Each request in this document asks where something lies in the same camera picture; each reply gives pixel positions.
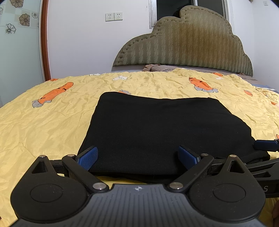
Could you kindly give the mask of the yellow carrot print bedspread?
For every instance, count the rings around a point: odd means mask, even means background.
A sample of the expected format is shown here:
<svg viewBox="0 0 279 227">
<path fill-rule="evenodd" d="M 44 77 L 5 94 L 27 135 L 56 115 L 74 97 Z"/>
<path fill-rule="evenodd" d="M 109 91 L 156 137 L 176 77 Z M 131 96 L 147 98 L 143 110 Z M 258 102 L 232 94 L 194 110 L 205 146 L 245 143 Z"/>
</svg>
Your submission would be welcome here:
<svg viewBox="0 0 279 227">
<path fill-rule="evenodd" d="M 278 137 L 278 93 L 235 74 L 178 68 L 52 79 L 1 108 L 1 226 L 16 221 L 11 192 L 39 155 L 59 159 L 79 150 L 104 92 L 215 98 L 251 128 L 255 139 Z"/>
</svg>

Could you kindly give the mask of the white double wall socket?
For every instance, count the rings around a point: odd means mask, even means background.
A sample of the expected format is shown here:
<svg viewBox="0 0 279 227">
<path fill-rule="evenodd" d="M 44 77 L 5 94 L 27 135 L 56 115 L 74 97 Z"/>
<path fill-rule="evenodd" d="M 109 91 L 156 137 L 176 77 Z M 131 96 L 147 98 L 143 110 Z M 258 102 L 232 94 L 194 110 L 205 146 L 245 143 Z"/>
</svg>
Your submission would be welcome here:
<svg viewBox="0 0 279 227">
<path fill-rule="evenodd" d="M 120 21 L 120 20 L 123 20 L 122 12 L 106 13 L 105 14 L 105 22 L 108 22 L 108 21 Z"/>
</svg>

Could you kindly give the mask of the black trousers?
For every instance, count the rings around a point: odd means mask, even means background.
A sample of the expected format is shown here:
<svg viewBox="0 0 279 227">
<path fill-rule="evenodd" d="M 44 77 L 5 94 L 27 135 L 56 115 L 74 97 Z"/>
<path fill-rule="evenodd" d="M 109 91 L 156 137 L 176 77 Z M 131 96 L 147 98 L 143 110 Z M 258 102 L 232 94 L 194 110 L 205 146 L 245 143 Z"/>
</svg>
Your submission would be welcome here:
<svg viewBox="0 0 279 227">
<path fill-rule="evenodd" d="M 267 161 L 253 149 L 251 128 L 213 98 L 155 99 L 106 92 L 100 96 L 80 151 L 96 146 L 95 176 L 169 184 L 186 172 L 178 154 L 185 146 L 215 158 L 237 155 Z"/>
</svg>

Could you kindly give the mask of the olive upholstered headboard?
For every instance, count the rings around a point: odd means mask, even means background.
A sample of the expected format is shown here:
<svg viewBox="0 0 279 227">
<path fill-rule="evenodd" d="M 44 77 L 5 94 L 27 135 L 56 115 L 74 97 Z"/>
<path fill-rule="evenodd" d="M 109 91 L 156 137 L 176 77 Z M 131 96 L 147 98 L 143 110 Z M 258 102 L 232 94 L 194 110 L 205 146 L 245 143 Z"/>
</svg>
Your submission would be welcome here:
<svg viewBox="0 0 279 227">
<path fill-rule="evenodd" d="M 253 75 L 250 58 L 230 23 L 217 12 L 185 6 L 179 17 L 163 17 L 151 33 L 129 40 L 113 66 L 165 64 L 222 69 Z"/>
</svg>

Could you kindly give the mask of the brown striped pillow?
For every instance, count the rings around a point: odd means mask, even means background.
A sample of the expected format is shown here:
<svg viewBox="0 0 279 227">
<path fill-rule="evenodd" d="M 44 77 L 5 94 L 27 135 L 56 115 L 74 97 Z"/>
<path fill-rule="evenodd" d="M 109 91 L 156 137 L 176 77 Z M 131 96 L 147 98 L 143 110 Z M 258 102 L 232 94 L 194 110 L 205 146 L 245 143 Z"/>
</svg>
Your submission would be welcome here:
<svg viewBox="0 0 279 227">
<path fill-rule="evenodd" d="M 240 76 L 247 76 L 247 74 L 240 73 L 240 72 L 230 72 L 230 71 L 224 71 L 222 69 L 211 69 L 211 68 L 201 68 L 201 67 L 187 67 L 187 66 L 171 66 L 171 65 L 160 65 L 160 64 L 147 64 L 145 65 L 144 69 L 142 71 L 150 71 L 150 72 L 155 72 L 155 71 L 161 71 L 161 72 L 170 72 L 173 71 L 174 69 L 187 69 L 187 70 L 193 70 L 193 71 L 198 71 L 198 72 L 204 72 L 204 73 L 212 73 L 215 75 L 218 75 L 220 77 L 226 76 L 226 75 L 231 75 L 231 74 L 236 74 Z"/>
</svg>

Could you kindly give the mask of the brown wooden door frame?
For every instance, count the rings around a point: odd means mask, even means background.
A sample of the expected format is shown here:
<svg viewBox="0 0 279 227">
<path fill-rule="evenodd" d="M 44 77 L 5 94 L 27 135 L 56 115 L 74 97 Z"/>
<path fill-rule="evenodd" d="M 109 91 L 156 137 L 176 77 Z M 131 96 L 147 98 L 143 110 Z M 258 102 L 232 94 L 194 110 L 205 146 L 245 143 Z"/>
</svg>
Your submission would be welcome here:
<svg viewBox="0 0 279 227">
<path fill-rule="evenodd" d="M 45 81 L 51 79 L 49 56 L 48 56 L 48 40 L 47 40 L 47 17 L 48 17 L 49 1 L 43 0 L 41 6 L 41 56 L 42 56 L 42 69 Z"/>
</svg>

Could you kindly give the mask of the frosted glass wardrobe door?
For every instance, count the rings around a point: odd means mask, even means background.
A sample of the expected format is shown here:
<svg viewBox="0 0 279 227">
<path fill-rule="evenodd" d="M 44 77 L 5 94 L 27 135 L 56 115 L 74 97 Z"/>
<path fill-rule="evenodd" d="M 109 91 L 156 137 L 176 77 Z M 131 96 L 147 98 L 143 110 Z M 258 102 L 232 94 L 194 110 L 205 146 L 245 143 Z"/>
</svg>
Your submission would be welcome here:
<svg viewBox="0 0 279 227">
<path fill-rule="evenodd" d="M 1 106 L 45 81 L 42 1 L 1 1 Z"/>
</svg>

